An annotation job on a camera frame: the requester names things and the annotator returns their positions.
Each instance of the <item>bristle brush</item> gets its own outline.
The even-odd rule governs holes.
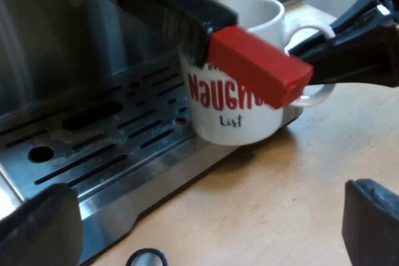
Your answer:
[[[215,64],[274,108],[290,104],[313,69],[240,28],[237,14],[213,0],[115,0],[172,40],[196,66]]]

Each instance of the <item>espresso machine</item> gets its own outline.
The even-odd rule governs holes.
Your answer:
[[[0,219],[68,185],[79,264],[236,149],[190,130],[176,44],[112,1],[0,0],[0,61]]]

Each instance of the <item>white mug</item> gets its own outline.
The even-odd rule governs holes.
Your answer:
[[[335,36],[330,26],[316,20],[299,20],[287,26],[284,6],[275,0],[217,1],[238,13],[241,27],[281,50],[303,28],[318,29],[328,39]],[[180,55],[180,60],[188,88],[191,123],[203,139],[219,145],[247,145],[272,135],[281,126],[282,108],[275,110],[266,105],[217,66],[205,64],[199,68],[190,65],[184,55]],[[291,105],[307,107],[323,102],[334,86],[324,85]]]

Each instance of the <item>wooden countertop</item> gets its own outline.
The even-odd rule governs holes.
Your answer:
[[[334,19],[305,4],[287,18],[304,14]],[[344,184],[372,178],[399,192],[398,114],[397,89],[338,85],[287,128],[220,161],[94,265],[125,265],[144,247],[164,251],[171,266],[350,265]]]

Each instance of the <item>slot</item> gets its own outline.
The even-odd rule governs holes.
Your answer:
[[[169,75],[161,80],[158,80],[156,82],[154,82],[153,84],[151,84],[152,87],[156,87],[158,85],[161,85],[165,82],[168,82],[169,80],[172,80],[173,78],[176,78],[177,76],[179,76],[179,73],[173,73],[172,75]]]
[[[167,130],[167,131],[165,131],[165,132],[163,132],[163,133],[157,135],[156,137],[153,137],[152,139],[146,141],[145,143],[142,143],[142,144],[141,144],[140,146],[138,146],[138,147],[139,147],[140,149],[144,149],[144,148],[146,148],[147,146],[150,146],[150,145],[152,145],[153,143],[156,143],[158,140],[161,140],[162,138],[165,138],[165,137],[167,137],[168,135],[171,135],[173,132],[175,132],[175,131],[172,130],[172,129],[169,129],[169,130]]]
[[[95,122],[112,116],[123,109],[123,105],[118,101],[110,101],[100,106],[86,110],[78,115],[70,116],[62,122],[62,127],[68,131],[75,131],[85,128]]]
[[[148,73],[148,74],[143,76],[143,80],[146,80],[148,78],[154,77],[154,76],[156,76],[158,74],[162,74],[163,72],[166,72],[167,70],[169,70],[169,68],[165,67],[165,68],[162,68],[162,69],[158,69],[158,70],[156,70],[154,72]]]
[[[127,93],[127,94],[126,94],[126,97],[127,97],[127,98],[132,98],[132,97],[134,97],[135,95],[136,95],[135,92],[130,92],[130,93]]]
[[[156,127],[156,126],[158,126],[158,125],[160,125],[160,124],[162,124],[162,121],[161,121],[161,120],[154,121],[153,123],[150,123],[150,124],[148,124],[147,126],[145,126],[145,127],[141,128],[141,129],[139,129],[139,130],[133,132],[133,133],[130,134],[128,137],[129,137],[129,138],[134,138],[134,137],[136,137],[137,135],[140,135],[140,134],[142,134],[142,133],[144,133],[144,132],[146,132],[146,131],[148,131],[148,130],[151,130],[152,128],[154,128],[154,127]]]
[[[88,155],[86,155],[84,157],[81,157],[78,160],[75,160],[72,163],[69,163],[69,164],[61,167],[60,169],[58,169],[58,170],[56,170],[56,171],[44,176],[43,178],[40,178],[40,179],[36,180],[35,184],[36,185],[42,184],[42,183],[44,183],[44,182],[46,182],[46,181],[58,176],[59,174],[62,174],[64,172],[70,170],[71,168],[74,168],[74,167],[76,167],[76,166],[78,166],[78,165],[80,165],[82,163],[87,162],[90,159],[93,159],[94,157],[96,157],[98,155],[101,155],[101,154],[103,154],[103,153],[105,153],[105,152],[107,152],[107,151],[109,151],[111,149],[114,149],[114,147],[116,147],[115,143],[112,143],[112,144],[110,144],[108,146],[104,146],[103,148],[100,148],[99,150],[94,151],[93,153],[90,153],[90,154],[88,154]]]
[[[146,102],[146,101],[144,101],[144,100],[143,100],[143,101],[137,102],[137,103],[136,103],[136,107],[140,107],[140,106],[144,105],[145,102]]]
[[[103,134],[103,133],[94,135],[94,136],[92,136],[90,138],[87,138],[84,141],[81,141],[80,143],[77,143],[76,145],[74,145],[72,147],[72,149],[73,150],[79,150],[79,149],[83,148],[84,146],[87,146],[87,145],[89,145],[91,143],[94,143],[94,142],[96,142],[98,140],[101,140],[102,138],[105,138],[105,134]]]
[[[30,140],[31,138],[37,137],[37,136],[42,135],[42,134],[44,134],[44,133],[46,133],[46,132],[47,132],[46,129],[42,129],[42,130],[33,132],[32,134],[26,135],[26,136],[24,136],[24,137],[18,138],[17,140],[14,140],[14,141],[9,142],[8,144],[6,144],[6,147],[7,147],[7,148],[10,148],[10,147],[12,147],[12,146],[16,146],[16,145],[18,145],[19,143],[23,143],[24,141]]]
[[[167,89],[162,90],[162,91],[160,91],[159,93],[157,93],[156,96],[157,96],[157,97],[163,96],[163,95],[165,95],[165,94],[171,92],[172,90],[175,90],[175,89],[177,89],[177,88],[179,88],[179,87],[182,87],[183,85],[184,85],[184,82],[180,82],[180,83],[178,83],[178,84],[172,85],[171,87],[168,87]]]
[[[34,123],[37,123],[39,121],[45,120],[46,118],[49,118],[51,116],[60,115],[61,113],[66,112],[67,110],[70,110],[70,109],[72,109],[72,106],[68,106],[68,107],[64,107],[64,108],[61,108],[61,109],[57,109],[57,110],[54,110],[53,112],[46,113],[45,115],[41,115],[41,116],[39,116],[37,118],[33,118],[33,119],[29,120],[29,121],[25,121],[25,122],[20,123],[18,125],[12,126],[12,127],[8,128],[6,130],[0,131],[0,136],[8,134],[8,133],[11,133],[11,132],[16,131],[16,130],[19,130],[21,128],[27,127],[27,126],[29,126],[31,124],[34,124]]]
[[[118,128],[118,129],[122,129],[123,127],[126,127],[126,126],[128,126],[128,125],[134,123],[135,121],[141,120],[142,118],[145,118],[146,116],[152,115],[152,114],[154,114],[155,112],[156,112],[155,109],[148,110],[147,112],[142,113],[141,115],[138,115],[138,116],[136,116],[135,118],[131,118],[131,119],[129,119],[129,120],[127,120],[127,121],[125,121],[125,122],[119,124],[117,128]]]
[[[106,96],[110,95],[111,93],[114,93],[114,92],[116,92],[117,90],[120,90],[121,88],[122,88],[121,85],[118,85],[117,87],[112,87],[112,88],[110,88],[110,89],[108,89],[108,90],[105,90],[105,91],[103,91],[103,92],[100,92],[100,93],[98,93],[98,94],[96,94],[96,95],[90,97],[88,100],[89,100],[89,101],[98,100],[99,98],[106,97]]]
[[[170,99],[169,101],[167,101],[167,105],[171,105],[171,104],[173,104],[173,103],[175,103],[176,102],[176,99],[175,98],[173,98],[173,99]]]
[[[92,169],[91,171],[89,171],[89,172],[87,172],[87,173],[85,173],[85,174],[83,174],[83,175],[81,175],[81,176],[69,181],[67,184],[70,187],[75,186],[76,184],[82,182],[83,180],[88,179],[89,177],[91,177],[91,176],[93,176],[93,175],[105,170],[106,168],[109,168],[110,166],[113,166],[114,164],[117,164],[118,162],[121,162],[122,160],[125,160],[126,158],[127,158],[127,155],[126,154],[122,154],[122,155],[120,155],[120,156],[118,156],[118,157],[116,157],[116,158],[104,163],[103,165],[100,165],[99,167],[97,167],[95,169]]]

